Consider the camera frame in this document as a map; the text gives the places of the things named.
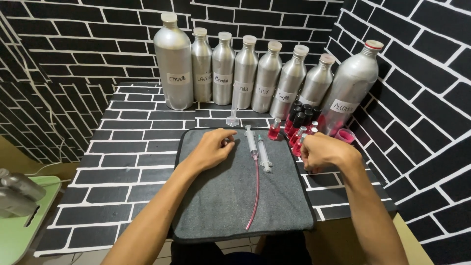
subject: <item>hand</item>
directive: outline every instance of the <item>hand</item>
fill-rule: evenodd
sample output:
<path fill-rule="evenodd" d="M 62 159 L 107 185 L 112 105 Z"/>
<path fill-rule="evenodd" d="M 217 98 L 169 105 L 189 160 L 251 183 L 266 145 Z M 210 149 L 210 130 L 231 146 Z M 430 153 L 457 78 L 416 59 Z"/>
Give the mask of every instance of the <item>hand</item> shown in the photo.
<path fill-rule="evenodd" d="M 301 146 L 304 170 L 319 173 L 329 165 L 339 168 L 352 162 L 361 162 L 361 154 L 353 146 L 320 132 L 308 135 Z"/>
<path fill-rule="evenodd" d="M 226 160 L 234 147 L 235 134 L 237 134 L 235 130 L 222 128 L 205 132 L 201 141 L 185 160 L 199 172 L 219 165 Z"/>

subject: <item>dark clothing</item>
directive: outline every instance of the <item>dark clothing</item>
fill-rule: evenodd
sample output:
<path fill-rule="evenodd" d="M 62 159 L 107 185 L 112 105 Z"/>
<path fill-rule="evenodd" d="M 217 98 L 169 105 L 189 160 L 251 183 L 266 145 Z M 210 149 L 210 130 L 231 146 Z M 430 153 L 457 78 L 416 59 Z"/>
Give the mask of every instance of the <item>dark clothing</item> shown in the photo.
<path fill-rule="evenodd" d="M 171 244 L 171 265 L 311 265 L 304 234 L 290 232 L 267 236 L 260 255 L 236 252 L 224 255 L 215 243 Z"/>

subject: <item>green stand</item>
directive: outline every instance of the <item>green stand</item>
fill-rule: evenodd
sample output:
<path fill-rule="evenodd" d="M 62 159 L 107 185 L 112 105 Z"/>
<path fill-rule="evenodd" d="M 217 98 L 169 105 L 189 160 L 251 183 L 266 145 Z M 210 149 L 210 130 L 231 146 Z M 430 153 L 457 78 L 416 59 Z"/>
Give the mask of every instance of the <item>green stand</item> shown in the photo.
<path fill-rule="evenodd" d="M 61 186 L 60 179 L 56 176 L 30 179 L 41 186 L 55 184 L 44 186 L 46 196 L 36 202 L 40 207 L 27 227 L 31 215 L 0 219 L 0 265 L 15 264 L 24 256 Z"/>

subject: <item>white tile floor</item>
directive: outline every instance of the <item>white tile floor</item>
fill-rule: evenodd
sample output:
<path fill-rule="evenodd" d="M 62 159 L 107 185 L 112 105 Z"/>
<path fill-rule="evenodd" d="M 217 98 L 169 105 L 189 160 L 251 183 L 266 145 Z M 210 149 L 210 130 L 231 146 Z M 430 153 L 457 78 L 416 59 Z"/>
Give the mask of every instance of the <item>white tile floor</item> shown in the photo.
<path fill-rule="evenodd" d="M 234 239 L 228 241 L 216 242 L 216 245 L 222 250 L 222 253 L 228 254 L 232 252 L 246 251 L 254 252 L 260 237 Z M 171 262 L 170 241 L 164 243 L 158 258 L 153 265 L 169 265 Z M 98 250 L 84 252 L 73 265 L 99 265 L 108 250 Z M 18 265 L 69 265 L 72 262 L 73 255 L 62 255 L 53 257 L 24 258 Z"/>

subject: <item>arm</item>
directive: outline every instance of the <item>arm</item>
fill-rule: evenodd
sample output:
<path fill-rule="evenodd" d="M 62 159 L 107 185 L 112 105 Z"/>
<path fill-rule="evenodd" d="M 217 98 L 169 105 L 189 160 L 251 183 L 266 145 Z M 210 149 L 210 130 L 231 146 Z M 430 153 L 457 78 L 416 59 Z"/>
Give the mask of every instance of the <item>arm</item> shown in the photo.
<path fill-rule="evenodd" d="M 159 192 L 118 238 L 101 265 L 152 264 L 189 186 L 200 172 L 227 158 L 234 147 L 232 135 L 236 133 L 221 128 L 206 132 L 198 146 L 175 168 Z"/>
<path fill-rule="evenodd" d="M 407 265 L 399 234 L 363 168 L 360 153 L 352 146 L 316 133 L 301 148 L 306 170 L 336 165 L 343 174 L 352 221 L 358 240 L 372 265 Z"/>

